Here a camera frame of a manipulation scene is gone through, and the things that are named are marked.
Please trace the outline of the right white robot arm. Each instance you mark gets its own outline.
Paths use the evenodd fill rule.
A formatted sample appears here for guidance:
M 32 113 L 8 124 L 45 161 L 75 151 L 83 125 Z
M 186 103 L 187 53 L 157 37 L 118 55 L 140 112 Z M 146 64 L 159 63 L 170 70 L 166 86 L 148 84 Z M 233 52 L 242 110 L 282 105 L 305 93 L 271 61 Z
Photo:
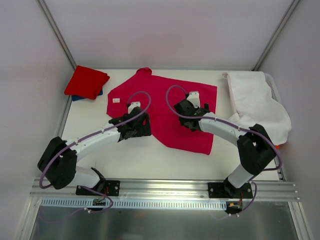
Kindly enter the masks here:
M 242 127 L 229 120 L 219 118 L 209 110 L 209 105 L 195 107 L 184 99 L 173 106 L 179 116 L 180 124 L 191 131 L 213 134 L 235 145 L 240 164 L 224 180 L 224 193 L 235 198 L 242 186 L 263 172 L 277 156 L 277 150 L 262 125 Z

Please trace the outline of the crimson pink t shirt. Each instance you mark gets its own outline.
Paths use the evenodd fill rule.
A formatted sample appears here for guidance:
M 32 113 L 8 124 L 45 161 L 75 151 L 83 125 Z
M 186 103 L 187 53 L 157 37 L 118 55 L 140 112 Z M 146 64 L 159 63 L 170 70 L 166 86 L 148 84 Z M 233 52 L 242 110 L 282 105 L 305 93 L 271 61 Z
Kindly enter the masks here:
M 208 104 L 211 112 L 216 111 L 217 86 L 157 76 L 144 67 L 108 93 L 106 113 L 111 118 L 121 117 L 128 111 L 128 102 L 140 102 L 142 108 L 149 107 L 151 133 L 158 141 L 169 148 L 209 155 L 213 134 L 182 126 L 170 109 L 194 91 L 199 92 L 202 105 Z

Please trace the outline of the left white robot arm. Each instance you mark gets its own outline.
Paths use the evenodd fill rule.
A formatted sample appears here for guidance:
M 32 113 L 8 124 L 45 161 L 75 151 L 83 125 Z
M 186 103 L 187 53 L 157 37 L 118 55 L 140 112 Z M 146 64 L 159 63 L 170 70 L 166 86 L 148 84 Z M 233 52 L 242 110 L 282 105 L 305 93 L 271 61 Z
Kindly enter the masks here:
M 136 106 L 88 135 L 68 140 L 54 137 L 37 164 L 41 171 L 39 187 L 61 190 L 75 184 L 93 195 L 99 195 L 104 191 L 106 178 L 95 167 L 79 166 L 79 161 L 102 147 L 150 135 L 150 116 Z

